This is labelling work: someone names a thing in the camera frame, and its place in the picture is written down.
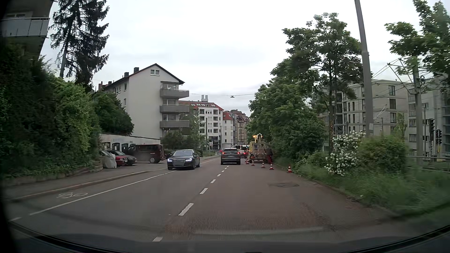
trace dark gray suv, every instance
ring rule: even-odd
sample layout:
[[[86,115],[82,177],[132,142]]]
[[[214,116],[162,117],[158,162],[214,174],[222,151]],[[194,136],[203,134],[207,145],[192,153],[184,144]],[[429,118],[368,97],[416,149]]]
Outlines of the dark gray suv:
[[[237,149],[224,149],[220,155],[220,164],[224,163],[236,163],[241,165],[241,154]]]

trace sky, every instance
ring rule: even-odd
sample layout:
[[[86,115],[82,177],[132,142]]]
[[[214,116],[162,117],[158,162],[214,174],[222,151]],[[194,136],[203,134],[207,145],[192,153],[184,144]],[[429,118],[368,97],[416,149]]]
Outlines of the sky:
[[[450,0],[443,2],[449,9]],[[248,116],[254,96],[244,94],[257,92],[271,79],[276,64],[288,57],[282,29],[306,27],[315,14],[338,13],[351,35],[360,39],[353,0],[108,0],[107,5],[105,34],[110,37],[102,53],[109,54],[109,60],[94,75],[95,85],[118,80],[134,67],[158,63],[185,81],[181,89],[190,91],[189,100],[208,95],[209,102]],[[370,68],[376,73],[398,58],[388,44],[397,37],[384,24],[403,21],[418,26],[419,18],[412,0],[361,0],[361,8]],[[54,3],[50,16],[58,9]],[[51,49],[50,43],[45,40],[41,54],[54,62],[58,50]],[[397,77],[387,69],[377,79]]]

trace road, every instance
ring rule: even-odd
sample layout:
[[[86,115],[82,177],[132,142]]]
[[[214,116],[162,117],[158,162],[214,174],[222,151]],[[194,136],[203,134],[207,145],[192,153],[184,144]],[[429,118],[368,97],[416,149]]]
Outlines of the road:
[[[342,242],[417,235],[386,221],[385,212],[295,174],[260,164],[220,165],[218,158],[195,170],[158,170],[63,193],[10,203],[9,219],[61,238],[89,233],[140,242]],[[83,240],[77,242],[111,247]]]

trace traffic light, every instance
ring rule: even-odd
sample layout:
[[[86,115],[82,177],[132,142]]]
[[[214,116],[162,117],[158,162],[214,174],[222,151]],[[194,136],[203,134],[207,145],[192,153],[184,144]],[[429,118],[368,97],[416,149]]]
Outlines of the traffic light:
[[[430,119],[430,141],[433,141],[434,118]]]

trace bicycle lane marking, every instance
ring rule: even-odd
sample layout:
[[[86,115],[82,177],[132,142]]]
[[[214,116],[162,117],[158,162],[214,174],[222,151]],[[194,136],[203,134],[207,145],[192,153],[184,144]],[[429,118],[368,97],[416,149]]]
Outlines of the bicycle lane marking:
[[[81,198],[81,199],[75,199],[73,201],[69,201],[69,202],[66,202],[66,203],[63,203],[63,204],[59,204],[59,205],[56,205],[56,206],[53,206],[53,207],[50,207],[50,208],[46,208],[46,209],[43,209],[43,210],[40,210],[40,211],[37,211],[37,212],[32,212],[32,213],[29,214],[29,216],[33,216],[33,215],[36,215],[36,214],[39,214],[39,213],[42,213],[42,212],[46,212],[46,211],[49,211],[49,210],[52,210],[52,209],[55,209],[55,208],[58,208],[58,207],[61,207],[61,206],[65,206],[65,205],[68,205],[68,204],[71,204],[71,203],[74,203],[74,202],[77,202],[77,201],[80,201],[80,200],[92,198],[94,196],[97,196],[97,195],[100,195],[100,194],[103,194],[103,193],[107,193],[107,192],[110,192],[110,191],[113,191],[113,190],[117,190],[117,189],[120,189],[120,188],[123,188],[123,187],[126,187],[126,186],[134,185],[134,184],[137,184],[137,183],[140,183],[140,182],[147,181],[149,179],[155,178],[157,176],[163,176],[163,175],[166,175],[166,174],[169,174],[169,173],[172,173],[172,172],[176,172],[176,171],[171,171],[171,172],[167,172],[167,173],[164,173],[164,174],[159,174],[159,175],[156,175],[156,176],[153,176],[153,177],[149,177],[147,179],[139,180],[139,181],[127,184],[127,185],[122,185],[122,186],[119,186],[119,187],[116,187],[116,188],[113,188],[113,189],[110,189],[110,190],[106,190],[106,191],[102,191],[102,192],[99,192],[99,193],[96,193],[96,194],[92,194],[90,196],[86,196],[86,197]]]

